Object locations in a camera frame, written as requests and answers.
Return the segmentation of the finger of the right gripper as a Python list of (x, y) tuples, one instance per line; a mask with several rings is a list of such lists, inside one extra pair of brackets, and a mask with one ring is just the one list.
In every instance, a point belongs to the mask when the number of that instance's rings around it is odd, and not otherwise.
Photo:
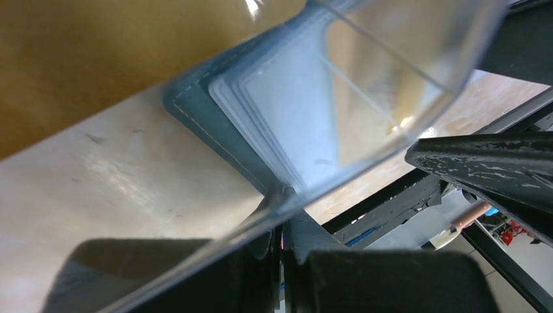
[(487, 201), (552, 245), (551, 132), (426, 138), (405, 160)]

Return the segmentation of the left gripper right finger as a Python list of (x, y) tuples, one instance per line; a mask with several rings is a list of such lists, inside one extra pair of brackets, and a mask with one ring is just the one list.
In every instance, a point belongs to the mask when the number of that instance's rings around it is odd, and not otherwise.
[(459, 252), (353, 250), (306, 212), (282, 226), (288, 312), (497, 312), (477, 262)]

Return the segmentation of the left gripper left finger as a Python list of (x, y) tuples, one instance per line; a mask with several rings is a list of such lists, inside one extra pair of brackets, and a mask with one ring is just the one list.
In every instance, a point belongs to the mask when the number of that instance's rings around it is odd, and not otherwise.
[(68, 256), (45, 312), (272, 312), (280, 227), (186, 268), (208, 238), (96, 238)]

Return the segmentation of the clear plastic card box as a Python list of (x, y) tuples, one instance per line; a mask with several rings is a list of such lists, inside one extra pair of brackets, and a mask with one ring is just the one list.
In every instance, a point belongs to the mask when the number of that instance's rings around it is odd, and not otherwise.
[(164, 107), (264, 203), (106, 310), (138, 307), (411, 145), (461, 93), (506, 6), (308, 1), (172, 83)]

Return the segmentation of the blue leather card holder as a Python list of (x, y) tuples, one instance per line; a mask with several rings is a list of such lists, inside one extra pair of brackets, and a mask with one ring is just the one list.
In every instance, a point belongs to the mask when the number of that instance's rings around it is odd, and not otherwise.
[(175, 80), (165, 109), (262, 194), (341, 185), (396, 154), (441, 94), (441, 1), (306, 1)]

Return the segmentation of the yellow card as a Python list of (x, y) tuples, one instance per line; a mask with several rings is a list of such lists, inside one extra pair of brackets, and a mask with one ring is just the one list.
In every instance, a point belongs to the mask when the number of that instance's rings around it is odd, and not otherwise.
[(2, 1), (1, 156), (298, 15), (304, 1)]

